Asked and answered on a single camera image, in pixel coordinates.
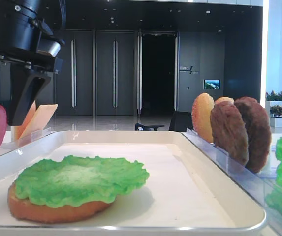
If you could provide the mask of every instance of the green lettuce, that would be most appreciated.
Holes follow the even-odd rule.
[[[43,159],[15,180],[15,194],[36,205],[78,207],[91,201],[112,203],[117,195],[142,187],[149,177],[143,163],[124,158],[67,156],[62,162]]]

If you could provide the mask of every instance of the cheese slice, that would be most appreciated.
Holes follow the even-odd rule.
[[[57,107],[57,104],[39,106],[30,123],[19,138],[25,137],[37,130],[43,130],[50,121]]]
[[[34,114],[36,113],[36,102],[34,102],[31,105],[31,108],[29,109],[24,122],[22,123],[22,125],[19,126],[13,126],[11,128],[11,133],[12,133],[12,139],[13,141],[19,139],[19,137],[22,135],[22,133],[24,132],[24,130],[26,129],[27,125],[30,123],[31,119],[33,118]]]

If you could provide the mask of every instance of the bottom bun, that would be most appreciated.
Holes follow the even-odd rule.
[[[84,203],[79,207],[65,205],[59,208],[50,208],[46,205],[36,205],[28,199],[18,199],[15,195],[14,184],[8,190],[7,203],[15,218],[47,224],[84,220],[111,206],[111,203],[101,201]]]

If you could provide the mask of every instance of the gray wall panel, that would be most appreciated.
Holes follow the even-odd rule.
[[[195,98],[203,92],[214,100],[223,96],[225,37],[218,33],[180,33],[180,68],[195,72],[179,73],[179,111],[190,112]],[[204,90],[204,80],[220,80],[219,90]]]
[[[247,96],[260,101],[261,56],[262,15],[259,15],[226,34],[224,96],[233,99]]]

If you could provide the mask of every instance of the robotic arm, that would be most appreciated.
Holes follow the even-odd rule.
[[[10,126],[23,123],[32,103],[50,82],[45,72],[57,74],[62,66],[56,55],[64,41],[55,37],[44,19],[39,18],[40,3],[41,0],[0,0],[0,62],[10,63]]]

